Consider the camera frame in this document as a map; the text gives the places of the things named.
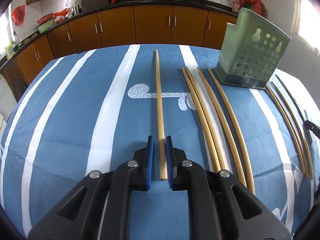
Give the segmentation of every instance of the table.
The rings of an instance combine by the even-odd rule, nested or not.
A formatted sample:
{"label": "table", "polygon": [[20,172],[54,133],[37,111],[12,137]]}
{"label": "table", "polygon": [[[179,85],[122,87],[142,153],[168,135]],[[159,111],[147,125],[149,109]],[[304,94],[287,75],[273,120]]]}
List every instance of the table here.
{"label": "table", "polygon": [[[160,58],[166,136],[172,136],[173,146],[183,149],[187,158],[212,170],[200,121],[180,70],[188,66],[210,106],[228,169],[235,173],[217,113],[196,72],[197,66],[203,70],[236,138],[205,70],[216,66],[219,51],[148,44],[55,59],[28,87],[1,141],[1,204],[22,234],[27,235],[90,171],[115,170],[130,160],[135,150],[146,146],[148,135],[157,138],[155,49]],[[319,124],[319,109],[302,83],[278,69],[276,73],[309,120]],[[278,80],[271,79],[285,93]],[[320,175],[319,140],[311,135],[315,179],[310,181],[302,176],[289,131],[267,93],[222,87],[244,135],[256,196],[294,233],[313,205]],[[188,239],[187,193],[172,192],[168,181],[160,181],[157,142],[155,149],[151,189],[132,194],[131,239]]]}

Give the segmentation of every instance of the bamboo chopstick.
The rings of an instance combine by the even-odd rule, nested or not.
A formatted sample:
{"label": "bamboo chopstick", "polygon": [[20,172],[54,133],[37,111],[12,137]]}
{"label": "bamboo chopstick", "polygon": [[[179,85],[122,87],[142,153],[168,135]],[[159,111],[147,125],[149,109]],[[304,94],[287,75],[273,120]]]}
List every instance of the bamboo chopstick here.
{"label": "bamboo chopstick", "polygon": [[236,118],[235,113],[233,112],[233,109],[231,107],[231,104],[226,96],[226,94],[224,93],[219,81],[217,80],[217,78],[215,77],[215,75],[212,73],[212,71],[210,70],[210,68],[207,68],[207,70],[209,71],[210,76],[212,77],[221,97],[222,100],[227,108],[227,111],[230,115],[231,118],[231,122],[233,124],[233,127],[235,128],[236,131],[236,135],[239,141],[239,145],[240,145],[240,149],[241,149],[241,154],[242,154],[242,158],[244,161],[244,168],[245,168],[245,173],[247,176],[247,186],[248,189],[251,191],[252,194],[255,195],[255,190],[254,190],[254,181],[253,181],[253,174],[252,174],[252,168],[251,168],[251,163],[250,163],[250,158],[249,158],[249,154],[248,154],[248,150],[247,147],[245,145],[244,142],[244,138],[238,123],[238,120]]}
{"label": "bamboo chopstick", "polygon": [[220,122],[222,124],[222,127],[224,129],[224,132],[226,134],[226,137],[227,137],[227,140],[228,140],[228,143],[229,143],[229,146],[230,146],[230,150],[231,150],[231,153],[232,153],[232,157],[233,157],[233,160],[234,160],[234,163],[235,163],[235,167],[236,167],[236,171],[237,171],[237,175],[238,175],[238,179],[239,181],[246,187],[247,186],[247,183],[245,181],[245,177],[244,177],[244,172],[243,172],[243,168],[242,168],[242,164],[241,164],[241,161],[240,161],[240,157],[239,157],[239,153],[238,153],[238,149],[237,149],[237,146],[236,146],[236,143],[235,143],[235,140],[232,136],[232,133],[231,133],[231,130],[230,130],[230,127],[228,125],[228,122],[226,120],[226,117],[225,115],[223,114],[223,111],[222,111],[222,108],[215,96],[215,94],[213,93],[210,85],[209,85],[209,82],[206,80],[206,78],[204,77],[202,71],[200,70],[199,67],[197,67],[198,69],[198,73],[201,77],[201,80],[202,82],[204,83],[204,86],[210,96],[210,99],[217,111],[217,114],[218,114],[218,117],[220,119]]}
{"label": "bamboo chopstick", "polygon": [[158,120],[160,179],[167,179],[168,174],[167,174],[167,159],[165,157],[160,64],[159,64],[159,54],[157,49],[156,49],[156,92],[157,92],[157,120]]}
{"label": "bamboo chopstick", "polygon": [[220,167],[221,167],[222,170],[227,170],[226,162],[225,162],[224,156],[222,154],[222,149],[221,149],[221,145],[220,145],[220,142],[219,142],[219,139],[218,139],[218,135],[217,135],[216,129],[215,129],[213,123],[212,123],[212,119],[210,117],[208,108],[204,103],[204,99],[203,99],[203,97],[202,97],[202,95],[200,93],[198,85],[196,84],[196,81],[193,78],[193,76],[192,76],[190,70],[188,69],[188,67],[186,67],[186,70],[187,70],[187,74],[189,76],[189,79],[191,81],[191,84],[193,86],[193,89],[195,90],[196,95],[197,95],[197,97],[199,99],[200,106],[201,106],[201,108],[203,110],[203,113],[204,113],[204,117],[207,120],[207,123],[208,123],[208,126],[209,126],[209,130],[210,130],[210,133],[211,133],[211,137],[213,139],[213,143],[214,143],[214,146],[215,146],[217,154],[218,154]]}
{"label": "bamboo chopstick", "polygon": [[[297,111],[298,111],[298,114],[300,116],[300,118],[302,119],[302,121],[304,122],[305,119],[304,119],[304,116],[300,110],[300,107],[298,106],[298,103],[297,101],[294,99],[294,97],[291,95],[289,89],[287,88],[287,86],[282,82],[282,80],[279,78],[279,76],[276,74],[276,78],[279,80],[279,82],[281,83],[281,85],[283,86],[284,90],[287,92],[288,96],[290,97],[291,101],[293,102],[294,106],[296,107]],[[310,143],[312,143],[312,137],[311,137],[311,134],[310,134],[310,131],[308,129],[307,130],[307,134],[308,134],[308,139],[310,141]]]}
{"label": "bamboo chopstick", "polygon": [[193,89],[193,86],[191,84],[191,81],[190,81],[186,71],[184,70],[183,67],[181,68],[181,70],[182,70],[183,76],[184,76],[184,78],[185,78],[185,80],[187,82],[187,85],[188,85],[188,88],[189,88],[193,103],[195,104],[195,107],[196,107],[196,110],[197,110],[197,113],[198,113],[198,116],[199,116],[199,119],[200,119],[200,123],[201,123],[202,130],[203,130],[203,133],[204,133],[204,138],[205,138],[205,140],[207,142],[207,146],[208,146],[208,150],[209,150],[209,154],[210,154],[210,158],[211,158],[211,162],[212,162],[213,171],[215,173],[217,173],[217,172],[219,172],[221,170],[221,167],[220,167],[217,151],[216,151],[216,148],[215,148],[214,143],[213,143],[213,139],[212,139],[211,134],[210,134],[210,130],[209,130],[209,126],[208,126],[207,120],[205,119],[204,112],[203,112],[203,110],[201,108],[199,99],[198,99],[198,97],[196,95],[195,90]]}
{"label": "bamboo chopstick", "polygon": [[271,99],[273,100],[273,102],[276,104],[276,107],[278,108],[280,114],[282,115],[282,118],[284,119],[284,122],[285,122],[285,124],[290,132],[290,135],[292,137],[293,144],[295,145],[295,148],[297,150],[302,173],[304,173],[306,178],[308,178],[309,172],[308,172],[307,167],[305,166],[306,160],[304,158],[304,155],[302,154],[302,146],[301,146],[300,141],[298,140],[298,135],[296,134],[296,131],[294,130],[294,128],[291,124],[289,116],[288,116],[287,112],[285,111],[284,107],[281,105],[278,98],[276,97],[276,95],[274,94],[274,92],[268,86],[268,84],[266,84],[265,89],[266,89],[267,93],[269,94],[269,96],[271,97]]}
{"label": "bamboo chopstick", "polygon": [[307,156],[307,165],[308,165],[308,170],[309,170],[309,174],[310,174],[310,178],[313,179],[313,165],[312,165],[312,159],[311,159],[311,153],[308,147],[308,143],[307,143],[307,138],[297,120],[297,117],[295,116],[291,106],[289,105],[289,102],[287,101],[287,99],[284,97],[284,95],[282,94],[282,92],[280,91],[280,89],[273,83],[271,82],[271,84],[273,85],[273,87],[275,88],[277,94],[279,95],[279,97],[281,98],[281,100],[284,102],[284,105],[286,106],[286,108],[288,109],[295,126],[297,127],[299,136],[301,138],[302,144],[303,144],[303,148],[305,151],[305,154]]}

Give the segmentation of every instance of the black countertop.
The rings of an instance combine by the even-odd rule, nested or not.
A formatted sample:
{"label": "black countertop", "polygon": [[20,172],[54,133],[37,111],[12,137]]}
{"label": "black countertop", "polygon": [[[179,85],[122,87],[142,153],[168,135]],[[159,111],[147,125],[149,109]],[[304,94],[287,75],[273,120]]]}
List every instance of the black countertop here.
{"label": "black countertop", "polygon": [[29,46],[31,43],[42,37],[43,35],[46,35],[48,32],[54,30],[55,28],[68,23],[72,20],[78,19],[82,16],[86,16],[92,13],[97,13],[100,11],[108,10],[108,9],[113,9],[113,8],[118,8],[118,7],[123,7],[123,6],[133,6],[133,5],[148,5],[148,4],[167,4],[167,5],[180,5],[180,6],[188,6],[188,7],[194,7],[194,8],[200,8],[200,9],[206,9],[206,10],[212,10],[212,11],[217,11],[225,14],[229,14],[234,17],[238,17],[237,14],[233,13],[231,11],[231,7],[225,6],[220,3],[208,1],[208,0],[118,0],[117,3],[115,4],[109,4],[105,5],[102,7],[94,8],[82,13],[79,13],[77,15],[74,15],[71,18],[68,18],[64,20],[63,22],[60,22],[58,24],[55,24],[53,27],[49,28],[45,32],[39,34],[35,38],[33,38],[31,41],[29,41],[26,45],[24,45],[22,48],[18,49],[16,53],[9,59],[7,60],[1,67],[0,71],[3,70],[9,63],[22,52],[27,46]]}

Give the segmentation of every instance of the faucet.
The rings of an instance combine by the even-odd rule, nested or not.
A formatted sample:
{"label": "faucet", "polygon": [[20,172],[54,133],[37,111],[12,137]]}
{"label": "faucet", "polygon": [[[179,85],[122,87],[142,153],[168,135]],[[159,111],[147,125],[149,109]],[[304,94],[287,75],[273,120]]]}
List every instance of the faucet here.
{"label": "faucet", "polygon": [[18,40],[16,31],[13,31],[13,35],[14,35],[14,39],[16,40],[16,43],[17,43],[17,45],[18,45],[18,48],[20,49],[20,48],[21,48],[21,43],[19,43],[19,40]]}

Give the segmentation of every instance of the power outlet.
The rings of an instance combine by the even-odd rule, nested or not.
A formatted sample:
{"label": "power outlet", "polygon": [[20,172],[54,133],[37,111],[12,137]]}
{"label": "power outlet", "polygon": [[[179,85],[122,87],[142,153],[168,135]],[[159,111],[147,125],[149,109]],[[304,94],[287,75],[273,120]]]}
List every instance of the power outlet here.
{"label": "power outlet", "polygon": [[228,4],[233,4],[233,1],[232,0],[224,0],[226,3]]}

